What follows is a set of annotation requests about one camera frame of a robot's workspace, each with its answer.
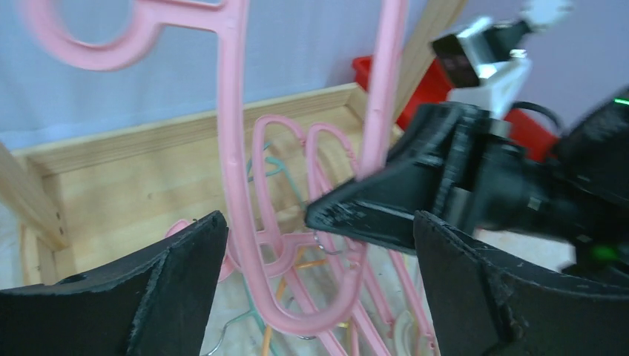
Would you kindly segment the beige plastic hanger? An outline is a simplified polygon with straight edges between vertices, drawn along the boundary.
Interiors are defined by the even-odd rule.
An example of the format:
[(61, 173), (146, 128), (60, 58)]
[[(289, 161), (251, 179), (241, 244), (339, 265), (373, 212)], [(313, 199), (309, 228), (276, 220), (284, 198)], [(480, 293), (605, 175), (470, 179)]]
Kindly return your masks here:
[(398, 315), (392, 327), (393, 349), (397, 356), (417, 355), (417, 326), (410, 311)]

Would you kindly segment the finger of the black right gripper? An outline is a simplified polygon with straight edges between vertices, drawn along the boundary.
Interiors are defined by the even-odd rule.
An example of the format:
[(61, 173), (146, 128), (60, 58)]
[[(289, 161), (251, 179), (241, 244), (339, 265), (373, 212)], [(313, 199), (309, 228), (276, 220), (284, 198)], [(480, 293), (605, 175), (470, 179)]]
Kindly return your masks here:
[(442, 172), (441, 159), (390, 162), (381, 171), (360, 181), (352, 178), (310, 203), (306, 226), (413, 254), (415, 212), (432, 209)]

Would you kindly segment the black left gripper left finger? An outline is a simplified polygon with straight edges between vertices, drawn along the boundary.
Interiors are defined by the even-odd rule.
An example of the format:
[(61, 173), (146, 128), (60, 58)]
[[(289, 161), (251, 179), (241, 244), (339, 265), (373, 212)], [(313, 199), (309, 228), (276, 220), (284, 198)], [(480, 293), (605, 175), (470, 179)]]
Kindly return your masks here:
[(228, 238), (214, 211), (53, 284), (1, 291), (3, 355), (198, 355)]

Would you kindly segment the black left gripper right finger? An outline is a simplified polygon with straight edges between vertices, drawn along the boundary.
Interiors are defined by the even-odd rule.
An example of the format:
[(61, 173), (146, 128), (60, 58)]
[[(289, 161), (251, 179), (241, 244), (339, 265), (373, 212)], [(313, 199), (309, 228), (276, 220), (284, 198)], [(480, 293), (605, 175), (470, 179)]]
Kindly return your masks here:
[(551, 271), (427, 212), (414, 237), (443, 355), (626, 355), (628, 290)]

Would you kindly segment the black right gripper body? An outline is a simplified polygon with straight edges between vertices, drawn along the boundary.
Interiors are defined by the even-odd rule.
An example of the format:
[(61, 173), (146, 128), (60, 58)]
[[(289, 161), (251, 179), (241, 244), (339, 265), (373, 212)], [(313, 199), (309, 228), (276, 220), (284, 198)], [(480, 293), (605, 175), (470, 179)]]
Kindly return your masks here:
[(383, 245), (415, 248), (415, 211), (459, 230), (563, 240), (572, 275), (628, 273), (628, 91), (559, 137), (539, 159), (495, 133), (498, 121), (455, 104), (419, 107), (386, 169)]

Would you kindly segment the large pink plastic hanger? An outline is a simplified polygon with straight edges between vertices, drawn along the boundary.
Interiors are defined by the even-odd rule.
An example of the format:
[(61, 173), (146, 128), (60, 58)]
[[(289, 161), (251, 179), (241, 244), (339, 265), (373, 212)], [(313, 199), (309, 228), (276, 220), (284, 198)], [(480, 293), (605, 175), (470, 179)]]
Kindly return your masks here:
[[(94, 45), (69, 36), (51, 1), (23, 1), (25, 21), (42, 47), (63, 62), (85, 70), (118, 70), (149, 51), (165, 25), (215, 32), (219, 39), (217, 131), (225, 200), (240, 267), (247, 277), (254, 304), (274, 329), (287, 334), (319, 334), (352, 312), (362, 284), (361, 267), (349, 270), (333, 304), (314, 314), (292, 314), (271, 291), (255, 236), (249, 204), (243, 138), (243, 77), (248, 20), (247, 1), (135, 1), (129, 28), (113, 42)], [(373, 174), (384, 164), (389, 144), (392, 104), (401, 62), (405, 1), (384, 1), (372, 66), (371, 99), (366, 111), (363, 155), (359, 174)]]

